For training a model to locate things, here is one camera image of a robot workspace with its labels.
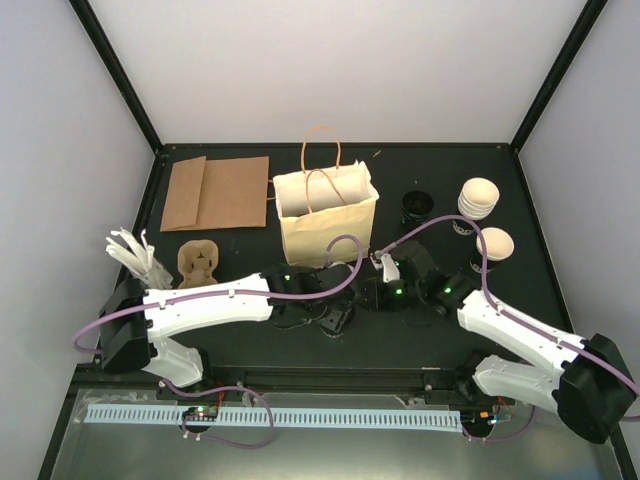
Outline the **black takeout cup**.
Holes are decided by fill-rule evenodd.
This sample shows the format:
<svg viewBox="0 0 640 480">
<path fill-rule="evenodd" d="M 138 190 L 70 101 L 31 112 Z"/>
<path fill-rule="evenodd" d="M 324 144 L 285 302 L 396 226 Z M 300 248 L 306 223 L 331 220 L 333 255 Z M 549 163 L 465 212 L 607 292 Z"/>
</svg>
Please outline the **black takeout cup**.
<svg viewBox="0 0 640 480">
<path fill-rule="evenodd" d="M 490 272 L 497 264 L 509 258 L 514 250 L 513 238 L 505 230 L 487 227 L 481 230 L 482 236 L 476 237 L 475 250 L 469 266 L 476 273 L 482 271 L 483 253 L 487 254 L 487 268 Z"/>
<path fill-rule="evenodd" d="M 344 322 L 331 323 L 328 320 L 323 320 L 319 323 L 319 328 L 329 338 L 338 338 L 344 334 L 346 324 Z"/>
</svg>

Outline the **cream paper bag with handles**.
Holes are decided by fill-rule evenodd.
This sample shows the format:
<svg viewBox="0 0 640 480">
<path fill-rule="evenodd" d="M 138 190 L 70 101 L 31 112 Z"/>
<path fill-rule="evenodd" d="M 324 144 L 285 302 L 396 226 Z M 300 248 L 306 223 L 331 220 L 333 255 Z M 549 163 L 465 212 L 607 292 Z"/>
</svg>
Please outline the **cream paper bag with handles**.
<svg viewBox="0 0 640 480">
<path fill-rule="evenodd" d="M 317 126 L 302 143 L 300 169 L 272 179 L 283 252 L 292 266 L 322 267 L 327 259 L 351 262 L 370 247 L 379 193 L 364 162 L 341 163 L 342 146 L 336 140 L 336 159 L 327 168 L 305 163 L 307 144 Z"/>
</svg>

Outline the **stack of white paper cups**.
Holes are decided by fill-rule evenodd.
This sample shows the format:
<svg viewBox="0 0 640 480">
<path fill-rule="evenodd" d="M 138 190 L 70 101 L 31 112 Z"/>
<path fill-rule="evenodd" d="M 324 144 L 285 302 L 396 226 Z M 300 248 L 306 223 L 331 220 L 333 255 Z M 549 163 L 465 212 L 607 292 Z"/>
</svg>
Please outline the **stack of white paper cups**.
<svg viewBox="0 0 640 480">
<path fill-rule="evenodd" d="M 458 196 L 456 214 L 481 227 L 500 198 L 498 187 L 485 178 L 467 180 Z"/>
</svg>

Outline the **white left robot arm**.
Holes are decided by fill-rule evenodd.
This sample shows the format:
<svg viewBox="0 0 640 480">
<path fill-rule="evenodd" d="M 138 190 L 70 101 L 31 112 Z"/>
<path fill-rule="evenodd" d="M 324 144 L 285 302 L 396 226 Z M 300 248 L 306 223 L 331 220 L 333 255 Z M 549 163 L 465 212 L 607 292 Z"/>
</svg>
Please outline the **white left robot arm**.
<svg viewBox="0 0 640 480">
<path fill-rule="evenodd" d="M 242 279 L 186 290 L 157 290 L 128 279 L 100 312 L 102 369 L 111 375 L 146 371 L 168 380 L 193 399 L 207 397 L 215 376 L 203 350 L 175 337 L 191 330 L 237 322 L 271 322 L 281 329 L 317 322 L 337 332 L 351 319 L 354 267 L 279 264 Z"/>
</svg>

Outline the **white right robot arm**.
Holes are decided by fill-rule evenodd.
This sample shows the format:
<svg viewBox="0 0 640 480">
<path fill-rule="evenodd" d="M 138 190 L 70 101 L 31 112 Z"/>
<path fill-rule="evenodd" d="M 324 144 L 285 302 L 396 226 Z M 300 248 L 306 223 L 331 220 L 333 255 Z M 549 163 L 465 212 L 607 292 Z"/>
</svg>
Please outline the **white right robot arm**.
<svg viewBox="0 0 640 480">
<path fill-rule="evenodd" d="M 478 278 L 445 273 L 417 241 L 375 252 L 371 260 L 382 273 L 377 308 L 422 302 L 518 356 L 512 362 L 489 355 L 457 374 L 454 388 L 461 400 L 476 403 L 487 395 L 528 403 L 557 414 L 579 437 L 602 444 L 637 399 L 629 369 L 609 338 L 555 329 L 488 297 Z"/>
</svg>

